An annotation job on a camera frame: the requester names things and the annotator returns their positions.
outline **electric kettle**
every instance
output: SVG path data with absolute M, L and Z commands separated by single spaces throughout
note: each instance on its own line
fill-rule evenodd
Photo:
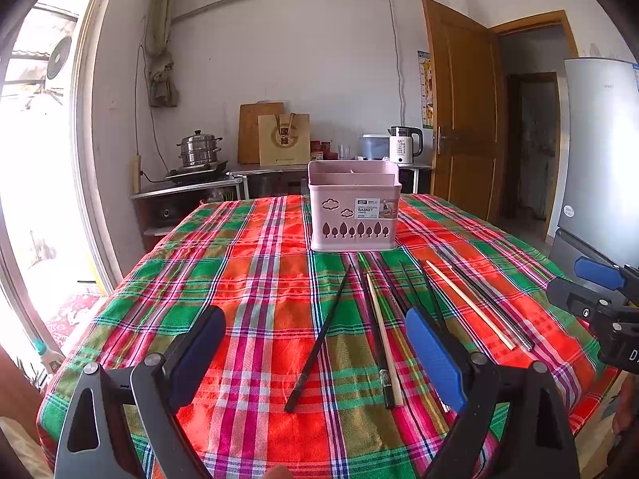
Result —
M 390 154 L 391 162 L 397 165 L 411 165 L 414 157 L 422 154 L 424 150 L 424 134 L 418 127 L 393 126 L 389 129 L 391 134 Z M 413 151 L 413 137 L 419 139 L 419 149 Z

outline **fan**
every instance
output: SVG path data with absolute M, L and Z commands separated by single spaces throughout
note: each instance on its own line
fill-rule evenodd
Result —
M 71 52 L 71 36 L 65 36 L 53 49 L 47 64 L 47 79 L 54 79 L 64 67 Z

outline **rug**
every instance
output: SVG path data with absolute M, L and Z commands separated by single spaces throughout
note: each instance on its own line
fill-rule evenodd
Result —
M 51 336 L 60 347 L 73 330 L 90 314 L 99 295 L 79 294 L 68 297 L 56 315 L 45 321 Z

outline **paper bag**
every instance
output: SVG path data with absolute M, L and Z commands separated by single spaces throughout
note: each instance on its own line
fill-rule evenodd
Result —
M 260 115 L 260 165 L 308 164 L 311 161 L 311 116 Z

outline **white wall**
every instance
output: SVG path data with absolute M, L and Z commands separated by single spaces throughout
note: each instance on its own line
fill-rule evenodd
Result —
M 564 9 L 579 56 L 635 58 L 597 0 L 478 0 L 479 21 L 487 27 L 525 16 Z
M 568 150 L 570 146 L 570 105 L 568 81 L 564 59 L 570 57 L 568 43 L 561 27 L 543 28 L 520 32 L 500 38 L 504 72 L 506 74 L 532 74 L 556 72 L 559 89 L 560 139 L 558 149 L 559 171 L 557 191 L 553 204 L 548 235 L 555 237 L 559 214 L 564 201 L 568 174 Z
M 135 155 L 133 88 L 135 55 L 150 0 L 108 0 L 99 32 L 93 73 L 91 127 L 99 202 L 117 263 L 124 275 L 144 255 L 130 195 Z M 137 91 L 143 167 L 151 179 L 165 171 L 155 154 L 142 56 Z
M 175 16 L 219 0 L 176 0 Z M 580 50 L 630 55 L 595 0 L 437 0 L 487 26 L 566 8 Z M 421 125 L 417 50 L 428 50 L 421 0 L 393 0 L 405 123 Z M 176 23 L 171 31 L 177 109 L 159 110 L 161 148 L 177 166 L 175 143 L 194 129 L 224 137 L 236 163 L 241 104 L 283 100 L 311 114 L 312 136 L 358 145 L 362 133 L 398 124 L 399 97 L 388 0 L 242 0 Z M 427 146 L 431 133 L 426 131 Z M 421 160 L 429 161 L 427 148 Z

